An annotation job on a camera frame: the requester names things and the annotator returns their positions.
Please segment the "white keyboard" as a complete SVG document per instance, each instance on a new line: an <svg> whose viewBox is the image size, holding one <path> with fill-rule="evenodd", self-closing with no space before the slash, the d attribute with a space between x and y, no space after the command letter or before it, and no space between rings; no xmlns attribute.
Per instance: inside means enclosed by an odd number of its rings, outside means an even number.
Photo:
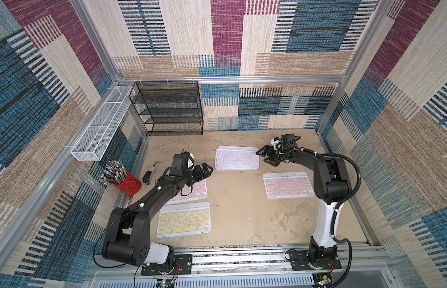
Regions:
<svg viewBox="0 0 447 288"><path fill-rule="evenodd" d="M216 170L258 170L260 161L257 151L258 148L221 145L216 150Z"/></svg>

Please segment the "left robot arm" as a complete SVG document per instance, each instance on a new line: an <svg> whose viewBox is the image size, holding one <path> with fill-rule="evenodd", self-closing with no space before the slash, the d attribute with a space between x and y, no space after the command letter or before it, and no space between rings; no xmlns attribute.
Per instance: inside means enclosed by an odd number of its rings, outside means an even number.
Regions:
<svg viewBox="0 0 447 288"><path fill-rule="evenodd" d="M185 187L211 176L206 163L177 172L167 168L156 185L127 208L116 208L104 233L101 254L104 259L126 265L142 265L151 248L150 223L160 209Z"/></svg>

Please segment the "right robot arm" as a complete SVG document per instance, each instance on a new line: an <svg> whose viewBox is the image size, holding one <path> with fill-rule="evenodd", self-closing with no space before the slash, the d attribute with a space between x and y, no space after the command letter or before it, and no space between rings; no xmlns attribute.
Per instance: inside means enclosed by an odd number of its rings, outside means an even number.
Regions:
<svg viewBox="0 0 447 288"><path fill-rule="evenodd" d="M282 162L291 162L313 171L313 191L320 203L317 228L311 236L308 251L291 262L301 264L305 260L311 269L320 270L338 260L338 244L348 244L352 253L351 241L337 238L337 225L344 203L357 193L361 185L360 170L353 160L341 154L321 154L290 146L275 148L265 145L256 155L274 167Z"/></svg>

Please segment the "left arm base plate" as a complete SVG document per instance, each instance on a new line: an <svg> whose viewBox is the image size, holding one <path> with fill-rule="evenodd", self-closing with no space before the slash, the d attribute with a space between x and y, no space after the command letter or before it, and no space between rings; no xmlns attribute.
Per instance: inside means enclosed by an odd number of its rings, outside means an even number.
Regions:
<svg viewBox="0 0 447 288"><path fill-rule="evenodd" d="M192 272L193 256L191 254L176 254L174 259L167 259L165 264L144 264L141 276L189 275Z"/></svg>

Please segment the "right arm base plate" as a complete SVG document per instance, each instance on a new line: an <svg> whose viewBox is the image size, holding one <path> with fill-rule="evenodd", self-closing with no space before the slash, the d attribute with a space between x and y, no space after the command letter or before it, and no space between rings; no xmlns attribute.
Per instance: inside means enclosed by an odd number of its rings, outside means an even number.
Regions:
<svg viewBox="0 0 447 288"><path fill-rule="evenodd" d="M336 253L320 256L307 250L289 249L284 254L285 259L291 264L293 271L313 270L339 270L341 261Z"/></svg>

